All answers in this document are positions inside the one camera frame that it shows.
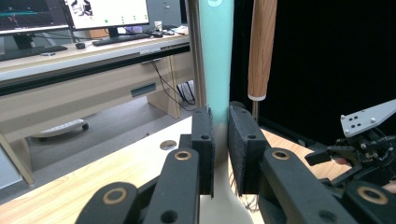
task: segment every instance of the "cup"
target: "cup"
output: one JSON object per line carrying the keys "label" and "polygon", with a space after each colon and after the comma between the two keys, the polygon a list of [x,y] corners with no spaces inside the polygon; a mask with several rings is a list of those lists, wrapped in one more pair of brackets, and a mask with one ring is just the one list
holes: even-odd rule
{"label": "cup", "polygon": [[161,31],[163,29],[163,22],[162,21],[155,21],[154,25],[155,25],[155,29],[158,29],[159,31]]}

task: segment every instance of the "computer monitor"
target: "computer monitor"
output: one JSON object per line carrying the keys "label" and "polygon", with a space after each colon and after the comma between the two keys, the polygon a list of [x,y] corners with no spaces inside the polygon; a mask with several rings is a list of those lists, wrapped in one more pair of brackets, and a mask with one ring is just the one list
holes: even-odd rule
{"label": "computer monitor", "polygon": [[29,49],[34,33],[68,29],[59,0],[1,0],[0,36],[13,35],[18,49]]}
{"label": "computer monitor", "polygon": [[110,37],[117,28],[149,24],[146,0],[62,0],[73,31],[107,28]]}

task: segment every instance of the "wooden table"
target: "wooden table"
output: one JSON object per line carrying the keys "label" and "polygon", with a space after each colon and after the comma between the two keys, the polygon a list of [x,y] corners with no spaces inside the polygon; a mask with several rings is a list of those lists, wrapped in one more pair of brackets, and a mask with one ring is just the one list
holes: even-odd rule
{"label": "wooden table", "polygon": [[[160,144],[166,140],[178,142],[182,133],[191,133],[191,118],[0,205],[0,223],[74,223],[102,186],[124,181],[140,187],[157,176],[168,153],[160,149]],[[272,147],[289,149],[300,158],[310,152],[272,133],[264,134]],[[310,169],[317,177],[334,178],[348,167],[330,161]],[[253,219],[262,223],[260,213],[253,214]]]}

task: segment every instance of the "black curtain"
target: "black curtain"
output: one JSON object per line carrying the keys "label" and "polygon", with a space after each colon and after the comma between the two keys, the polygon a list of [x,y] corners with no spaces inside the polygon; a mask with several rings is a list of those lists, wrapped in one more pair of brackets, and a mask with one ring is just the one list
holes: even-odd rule
{"label": "black curtain", "polygon": [[[235,0],[232,101],[250,109],[248,50],[253,0]],[[277,2],[267,98],[260,123],[331,145],[340,116],[396,99],[396,1]],[[396,119],[381,129],[396,134]]]}

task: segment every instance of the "white sticker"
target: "white sticker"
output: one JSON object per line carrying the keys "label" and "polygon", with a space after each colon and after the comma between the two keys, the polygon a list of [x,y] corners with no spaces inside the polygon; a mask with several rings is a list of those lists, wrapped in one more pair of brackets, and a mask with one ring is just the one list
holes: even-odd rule
{"label": "white sticker", "polygon": [[219,5],[221,5],[222,0],[207,0],[207,3],[208,3],[211,7],[218,7]]}

